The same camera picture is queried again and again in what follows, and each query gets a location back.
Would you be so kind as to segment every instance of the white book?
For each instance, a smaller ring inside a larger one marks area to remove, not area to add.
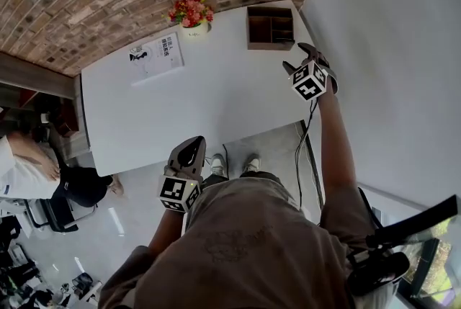
[[[133,67],[132,85],[184,67],[175,32],[131,48],[127,58]]]

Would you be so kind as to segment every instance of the sneaker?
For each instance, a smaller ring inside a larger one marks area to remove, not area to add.
[[[121,197],[125,193],[118,174],[112,175],[112,183],[108,186],[108,189],[118,197]]]
[[[226,165],[225,165],[225,160],[223,156],[221,156],[220,154],[215,154],[211,158],[210,167],[211,167],[211,174],[225,177],[224,168],[226,167]]]
[[[259,172],[261,168],[261,157],[258,154],[251,154],[243,166],[243,172]]]

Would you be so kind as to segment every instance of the tiled floor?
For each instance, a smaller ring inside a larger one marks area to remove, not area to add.
[[[237,177],[246,157],[259,152],[262,170],[276,174],[285,187],[299,200],[295,173],[295,149],[299,137],[294,125],[252,136],[226,144],[230,159],[230,175]],[[208,149],[207,156],[215,152],[224,154],[224,149]],[[92,166],[91,154],[79,157],[81,166]],[[34,233],[29,239],[19,237],[27,254],[37,261],[46,280],[55,287],[69,282],[80,274],[76,258],[95,280],[103,283],[124,262],[130,252],[152,238],[164,211],[156,199],[158,177],[163,173],[164,163],[124,172],[120,179],[125,186],[125,196],[107,195],[100,203],[97,213],[79,224],[79,230],[65,235],[59,233]],[[317,206],[315,188],[311,181],[310,166],[305,151],[300,162],[303,206],[305,214],[318,222],[320,210]],[[205,164],[203,176],[210,173]],[[109,208],[114,208],[125,234],[119,231]]]

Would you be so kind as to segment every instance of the gray t-shirt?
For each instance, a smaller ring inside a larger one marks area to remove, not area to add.
[[[289,198],[268,179],[208,187],[186,233],[157,257],[137,247],[99,307],[353,308],[346,255],[374,230],[358,190],[330,196],[319,226]]]

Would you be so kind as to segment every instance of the forearm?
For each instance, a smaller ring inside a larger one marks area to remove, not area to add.
[[[35,141],[21,133],[13,132],[6,136],[12,153],[15,156],[31,158],[39,164],[44,164],[50,158],[40,149]]]
[[[154,256],[158,256],[181,237],[183,219],[184,213],[165,210],[157,231],[149,244],[149,249]]]
[[[322,135],[322,176],[325,195],[342,187],[356,187],[354,159],[347,138],[346,128],[341,117],[338,99],[331,89],[328,79],[328,90],[318,100],[321,114]]]

